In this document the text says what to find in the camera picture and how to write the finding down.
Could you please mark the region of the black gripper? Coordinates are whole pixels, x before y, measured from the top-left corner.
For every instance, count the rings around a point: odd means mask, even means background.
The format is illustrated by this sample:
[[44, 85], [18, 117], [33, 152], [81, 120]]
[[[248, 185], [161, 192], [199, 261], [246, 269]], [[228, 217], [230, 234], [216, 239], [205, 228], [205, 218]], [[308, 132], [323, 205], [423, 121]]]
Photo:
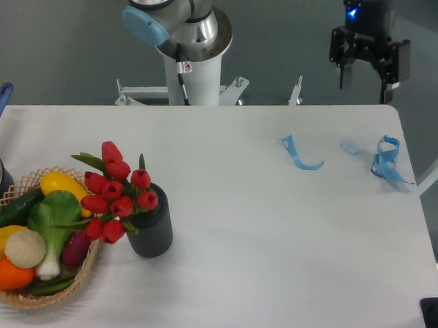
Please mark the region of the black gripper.
[[390, 103], [397, 79], [409, 78], [410, 41], [394, 41], [397, 0], [343, 0], [343, 26], [332, 30], [329, 60], [337, 65], [339, 88], [352, 84], [354, 61], [359, 59], [373, 66], [381, 79], [380, 104]]

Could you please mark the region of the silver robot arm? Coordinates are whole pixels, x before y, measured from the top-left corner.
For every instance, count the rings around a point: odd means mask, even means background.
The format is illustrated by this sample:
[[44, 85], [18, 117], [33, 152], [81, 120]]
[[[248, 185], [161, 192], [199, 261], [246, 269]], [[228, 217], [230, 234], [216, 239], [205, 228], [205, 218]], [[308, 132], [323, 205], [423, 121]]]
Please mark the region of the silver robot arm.
[[[175, 106], [239, 105], [249, 85], [237, 77], [222, 86], [222, 56], [233, 39], [230, 19], [213, 0], [128, 0], [123, 23], [164, 58], [164, 87], [119, 87], [119, 102], [166, 98]], [[343, 0], [345, 23], [332, 30], [329, 60], [341, 76], [360, 60], [381, 79], [380, 103], [389, 103], [394, 89], [410, 76], [410, 41], [392, 40], [395, 0]]]

